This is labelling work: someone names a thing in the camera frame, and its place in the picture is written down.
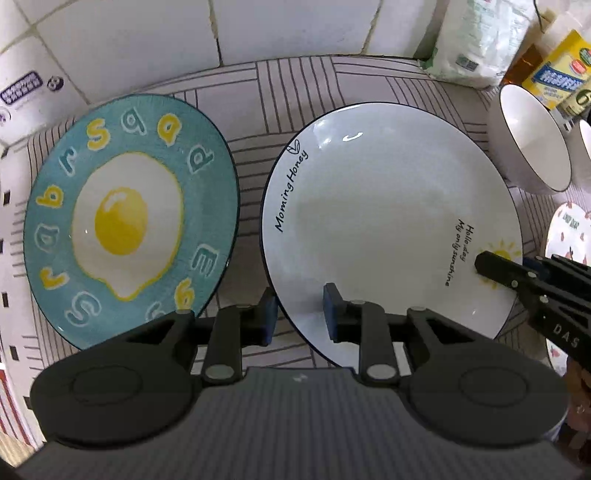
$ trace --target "fried egg illustration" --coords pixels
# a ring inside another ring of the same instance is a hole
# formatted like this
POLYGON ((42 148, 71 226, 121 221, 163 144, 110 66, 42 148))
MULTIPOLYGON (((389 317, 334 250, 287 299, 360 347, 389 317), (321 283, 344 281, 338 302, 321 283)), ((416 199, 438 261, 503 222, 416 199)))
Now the fried egg illustration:
POLYGON ((133 300, 168 270, 183 226, 176 177, 141 152, 118 155, 82 187, 72 217, 80 268, 119 300, 133 300))

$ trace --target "plate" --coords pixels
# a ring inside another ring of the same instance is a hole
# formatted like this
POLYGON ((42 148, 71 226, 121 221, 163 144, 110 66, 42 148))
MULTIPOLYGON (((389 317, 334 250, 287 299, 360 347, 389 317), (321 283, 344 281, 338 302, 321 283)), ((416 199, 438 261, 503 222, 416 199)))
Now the plate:
POLYGON ((39 172, 24 254, 35 299, 87 348, 175 309, 203 310, 238 225, 238 178, 214 124, 132 95, 78 120, 39 172))
MULTIPOLYGON (((566 202, 560 205, 550 222, 544 255, 553 254, 587 265, 591 261, 591 219, 579 205, 566 202)), ((546 339, 548 358, 552 368, 560 375, 566 373, 568 355, 546 339)))
POLYGON ((359 350, 328 336, 328 282, 343 298, 389 313, 428 307, 489 338, 515 300, 474 269, 486 249, 522 260, 503 179, 464 133, 413 107, 362 103, 306 126, 272 169, 261 232, 285 315, 344 367, 357 367, 359 350))

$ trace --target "plate rim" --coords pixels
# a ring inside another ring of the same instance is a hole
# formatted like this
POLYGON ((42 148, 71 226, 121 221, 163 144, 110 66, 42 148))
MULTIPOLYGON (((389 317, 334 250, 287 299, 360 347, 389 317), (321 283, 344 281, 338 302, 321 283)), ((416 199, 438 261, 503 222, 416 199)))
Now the plate rim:
MULTIPOLYGON (((547 229, 547 231, 546 231, 546 233, 545 233, 545 239, 544 239, 544 240, 545 240, 545 241, 544 241, 544 258, 550 258, 550 257, 548 257, 548 255, 547 255, 547 251, 548 251, 548 234, 550 233, 550 228, 552 227, 552 222, 554 221, 554 216, 556 215, 556 212, 558 212, 558 211, 559 211, 561 208, 564 208, 564 207, 565 207, 565 205, 566 205, 566 204, 568 204, 568 203, 571 203, 571 204, 573 204, 573 205, 576 205, 576 206, 577 206, 577 207, 579 207, 579 208, 580 208, 582 211, 584 211, 584 208, 583 208, 583 207, 581 207, 581 206, 580 206, 578 203, 576 203, 576 202, 572 202, 571 200, 567 200, 566 202, 563 202, 563 203, 561 203, 560 205, 558 205, 558 206, 556 207, 556 209, 554 210, 554 213, 552 214, 552 218, 551 218, 551 220, 550 220, 550 224, 548 225, 548 229, 547 229)), ((548 340, 548 339, 547 339, 547 338, 545 338, 545 337, 544 337, 544 339, 546 340, 546 341, 545 341, 545 345, 546 345, 546 348, 545 348, 545 351, 546 351, 546 358, 548 359, 548 362, 550 363, 550 367, 552 368, 552 370, 554 370, 554 372, 556 372, 556 369, 555 369, 555 367, 554 367, 554 362, 552 361, 552 358, 550 357, 550 346, 549 346, 548 342, 551 342, 551 340, 548 340)), ((556 348, 560 348, 560 347, 559 347, 558 345, 556 345, 554 342, 552 342, 552 344, 553 344, 553 345, 554 345, 556 348)), ((563 352, 563 353, 564 353, 564 354, 567 356, 567 358, 569 357, 569 356, 568 356, 568 354, 567 354, 567 353, 566 353, 564 350, 562 350, 562 349, 560 349, 560 350, 561 350, 561 351, 562 351, 562 352, 563 352)))
MULTIPOLYGON (((273 163, 273 166, 271 167, 271 170, 269 171, 269 176, 267 177, 267 180, 265 182, 265 188, 263 189, 263 192, 262 192, 261 208, 259 210, 259 248, 261 250, 261 258, 262 258, 263 268, 265 270, 265 276, 267 277, 267 281, 269 283, 269 286, 272 288, 272 290, 273 290, 273 292, 275 294, 275 298, 277 299, 277 304, 279 305, 281 311, 283 312, 283 315, 289 321, 289 323, 294 328, 294 330, 298 333, 298 335, 300 335, 306 341, 306 343, 308 344, 308 346, 312 348, 312 350, 314 350, 324 360, 326 360, 329 363, 329 366, 332 364, 332 365, 336 365, 337 367, 341 367, 341 365, 337 365, 331 359, 329 359, 325 354, 323 354, 322 352, 320 352, 316 348, 316 346, 313 345, 312 342, 310 342, 308 340, 308 338, 305 335, 302 334, 302 332, 299 330, 299 328, 296 326, 296 324, 294 323, 294 321, 290 318, 289 314, 285 310, 285 308, 284 308, 284 306, 283 306, 283 304, 281 302, 281 299, 279 298, 279 295, 277 295, 277 292, 275 290, 275 285, 273 285, 273 281, 271 279, 271 274, 269 273, 269 268, 267 266, 267 258, 265 256, 265 245, 263 243, 263 236, 262 236, 262 218, 263 218, 262 217, 262 213, 263 213, 263 210, 264 210, 264 207, 265 207, 265 200, 267 199, 267 190, 268 190, 268 187, 269 187, 269 182, 271 181, 271 177, 273 175, 273 172, 275 171, 275 167, 277 166, 277 164, 279 163, 279 160, 281 159, 281 157, 283 156, 283 154, 287 150, 287 147, 289 147, 291 145, 291 143, 298 137, 298 135, 300 135, 300 133, 302 133, 304 130, 306 130, 310 125, 313 125, 314 123, 316 123, 322 117, 324 117, 324 116, 326 116, 326 115, 328 115, 330 113, 338 112, 340 110, 347 110, 347 109, 349 109, 351 107, 359 106, 359 105, 395 105, 395 106, 400 106, 400 107, 413 108, 413 109, 418 110, 420 112, 426 113, 427 115, 434 116, 438 120, 441 120, 441 121, 449 124, 451 127, 455 128, 461 134, 463 134, 470 142, 472 142, 474 144, 474 146, 476 146, 482 152, 482 154, 487 158, 487 160, 489 162, 491 162, 492 167, 495 169, 497 175, 501 178, 501 182, 503 182, 503 185, 505 185, 505 188, 507 189, 507 193, 509 194, 509 198, 511 198, 511 203, 513 203, 513 208, 515 210, 515 216, 517 217, 517 223, 519 224, 519 237, 521 238, 521 261, 522 262, 523 262, 523 257, 524 257, 524 253, 523 253, 523 230, 521 228, 521 221, 519 219, 519 214, 517 213, 517 207, 515 205, 515 200, 513 199, 513 196, 511 195, 510 187, 506 184, 505 179, 502 177, 502 175, 499 172, 499 170, 495 167, 495 165, 492 162, 492 160, 490 159, 490 157, 488 155, 486 155, 486 153, 484 153, 482 151, 482 149, 480 147, 478 147, 478 145, 476 145, 476 142, 474 142, 474 140, 471 139, 470 136, 466 132, 463 132, 457 126, 453 125, 448 120, 446 120, 444 118, 441 118, 440 116, 437 116, 434 113, 427 112, 426 110, 423 110, 423 109, 421 109, 419 107, 412 106, 412 105, 405 105, 403 103, 396 103, 396 102, 356 102, 356 103, 351 103, 350 105, 343 105, 340 108, 335 108, 335 109, 333 109, 331 111, 328 111, 328 112, 323 113, 322 115, 320 115, 317 118, 314 118, 311 122, 309 122, 306 125, 304 125, 297 133, 295 133, 293 135, 293 137, 290 138, 289 142, 287 142, 285 144, 285 147, 283 147, 283 149, 281 149, 281 152, 279 153, 279 155, 275 159, 275 162, 273 163)), ((503 330, 503 328, 505 328, 505 325, 507 325, 507 322, 509 321, 509 316, 510 316, 513 308, 515 307, 515 304, 516 304, 517 300, 518 300, 518 297, 517 297, 517 295, 515 295, 515 299, 513 300, 513 304, 511 305, 511 308, 509 310, 509 313, 507 314, 507 318, 503 322, 503 325, 499 329, 499 332, 495 335, 495 338, 497 338, 499 336, 500 332, 503 330)))
MULTIPOLYGON (((234 180, 236 183, 236 198, 237 198, 237 202, 236 202, 236 220, 235 220, 235 224, 234 224, 234 233, 232 235, 232 243, 230 245, 230 250, 228 252, 228 257, 226 259, 226 264, 223 266, 222 269, 222 273, 220 275, 220 278, 218 279, 215 288, 213 289, 211 295, 209 296, 209 298, 207 299, 207 301, 204 303, 203 307, 199 310, 199 312, 195 312, 195 316, 199 317, 204 311, 205 308, 207 307, 207 305, 209 305, 212 301, 212 298, 214 298, 215 294, 217 293, 217 290, 219 288, 219 286, 222 283, 222 280, 224 278, 224 276, 226 275, 226 272, 228 271, 228 266, 230 264, 230 260, 232 258, 232 254, 234 252, 234 247, 236 245, 236 241, 238 240, 238 226, 240 224, 240 184, 239 184, 239 179, 238 179, 238 171, 236 169, 236 161, 234 160, 234 156, 232 155, 232 151, 230 150, 230 145, 228 145, 228 141, 226 140, 226 137, 223 136, 222 132, 220 132, 220 129, 217 127, 217 125, 205 114, 203 113, 199 108, 191 105, 188 102, 185 102, 184 100, 181 100, 179 98, 176 98, 174 96, 169 96, 169 95, 160 95, 158 93, 130 93, 128 95, 123 95, 121 97, 118 98, 114 98, 112 100, 109 100, 108 102, 105 103, 101 103, 100 105, 91 108, 88 112, 86 112, 84 115, 82 115, 80 118, 76 119, 76 116, 74 116, 74 121, 72 122, 72 125, 70 127, 70 129, 68 129, 64 135, 62 137, 60 137, 60 139, 55 142, 55 144, 53 145, 53 148, 51 149, 51 151, 49 151, 47 153, 47 157, 45 158, 45 160, 42 161, 41 164, 41 169, 39 170, 39 172, 37 173, 37 176, 35 177, 35 180, 33 181, 32 185, 31 185, 31 191, 29 193, 29 198, 27 200, 27 205, 25 207, 25 222, 22 226, 22 240, 23 240, 23 244, 22 244, 22 256, 23 256, 23 260, 25 262, 25 269, 27 267, 27 256, 25 254, 25 233, 27 231, 27 212, 29 211, 29 204, 31 199, 33 198, 33 188, 35 187, 35 185, 37 184, 37 181, 39 179, 39 176, 41 174, 41 172, 43 171, 43 168, 45 167, 45 165, 47 164, 47 159, 49 158, 49 155, 51 155, 51 153, 56 149, 56 147, 59 145, 59 143, 63 140, 63 138, 67 135, 67 133, 72 129, 72 127, 74 127, 74 125, 78 122, 81 122, 82 120, 86 119, 87 117, 90 117, 92 115, 92 113, 96 112, 98 109, 103 108, 104 106, 110 105, 112 103, 118 102, 120 100, 126 99, 126 98, 131 98, 131 97, 164 97, 164 98, 169 98, 171 100, 174 100, 176 102, 181 102, 181 103, 185 103, 187 106, 189 106, 190 108, 196 110, 198 113, 202 114, 208 121, 209 123, 211 123, 214 127, 214 129, 216 130, 216 132, 219 134, 219 136, 221 137, 221 139, 223 140, 224 145, 226 146, 226 150, 228 152, 228 155, 230 156, 230 161, 232 163, 232 168, 234 170, 234 180)), ((64 335, 62 335, 62 333, 53 325, 53 322, 50 320, 50 318, 45 315, 45 312, 43 311, 43 309, 41 308, 41 305, 39 304, 39 302, 37 301, 37 296, 35 295, 33 286, 31 285, 31 282, 29 282, 29 273, 27 272, 27 282, 29 283, 29 289, 31 291, 31 295, 33 295, 33 299, 35 300, 35 303, 37 304, 37 307, 39 308, 39 311, 43 314, 43 316, 45 317, 45 319, 47 320, 47 322, 51 325, 51 328, 53 328, 53 330, 55 332, 57 332, 57 334, 64 339, 64 341, 66 341, 67 343, 69 343, 71 346, 77 348, 78 350, 85 350, 85 348, 81 348, 79 346, 77 346, 76 344, 74 344, 73 342, 69 341, 64 335)), ((88 346, 86 347, 86 349, 92 348, 93 346, 96 345, 100 345, 99 343, 96 343, 92 346, 88 346)))

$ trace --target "blue plate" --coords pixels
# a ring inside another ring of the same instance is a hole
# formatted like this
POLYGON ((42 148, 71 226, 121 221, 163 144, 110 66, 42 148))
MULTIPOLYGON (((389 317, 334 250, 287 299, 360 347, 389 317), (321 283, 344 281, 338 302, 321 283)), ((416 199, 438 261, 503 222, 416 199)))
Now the blue plate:
POLYGON ((232 252, 238 192, 228 145, 197 109, 159 95, 97 108, 31 191, 24 252, 39 307, 78 348, 200 313, 232 252))

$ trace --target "egg yolk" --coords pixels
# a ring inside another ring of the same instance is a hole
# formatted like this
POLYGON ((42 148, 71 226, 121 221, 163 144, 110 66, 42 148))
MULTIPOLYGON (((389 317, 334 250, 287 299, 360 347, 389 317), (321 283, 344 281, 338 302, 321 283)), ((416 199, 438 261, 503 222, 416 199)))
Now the egg yolk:
POLYGON ((134 189, 111 190, 96 211, 96 237, 113 255, 129 255, 137 250, 147 229, 148 207, 134 189))

